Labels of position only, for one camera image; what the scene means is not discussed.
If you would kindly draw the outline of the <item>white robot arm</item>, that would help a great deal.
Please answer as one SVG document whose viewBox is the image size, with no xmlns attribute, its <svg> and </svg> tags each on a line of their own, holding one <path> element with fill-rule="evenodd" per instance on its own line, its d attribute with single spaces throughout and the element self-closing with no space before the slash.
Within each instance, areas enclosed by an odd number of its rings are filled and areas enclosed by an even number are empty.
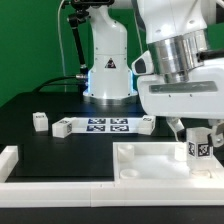
<svg viewBox="0 0 224 224">
<path fill-rule="evenodd" d="M 205 29 L 211 5 L 220 0 L 64 0 L 73 35 L 91 23 L 94 65 L 77 50 L 88 87 L 84 99 L 120 103 L 138 96 L 144 111 L 163 116 L 177 139 L 224 145 L 224 51 L 208 49 Z M 128 68 L 127 33 L 108 8 L 135 10 L 148 50 Z"/>
</svg>

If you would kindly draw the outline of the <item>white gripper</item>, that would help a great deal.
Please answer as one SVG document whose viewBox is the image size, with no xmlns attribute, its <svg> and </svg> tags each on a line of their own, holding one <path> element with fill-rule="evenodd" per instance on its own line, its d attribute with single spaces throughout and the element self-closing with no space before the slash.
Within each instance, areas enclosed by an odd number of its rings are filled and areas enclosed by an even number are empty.
<svg viewBox="0 0 224 224">
<path fill-rule="evenodd" d="M 202 51 L 196 58 L 204 65 L 188 73 L 189 81 L 166 84 L 153 73 L 151 54 L 145 51 L 132 63 L 143 110 L 152 116 L 167 117 L 177 141 L 185 141 L 180 118 L 224 119 L 224 49 Z M 210 120 L 214 147 L 224 144 L 224 120 Z"/>
</svg>

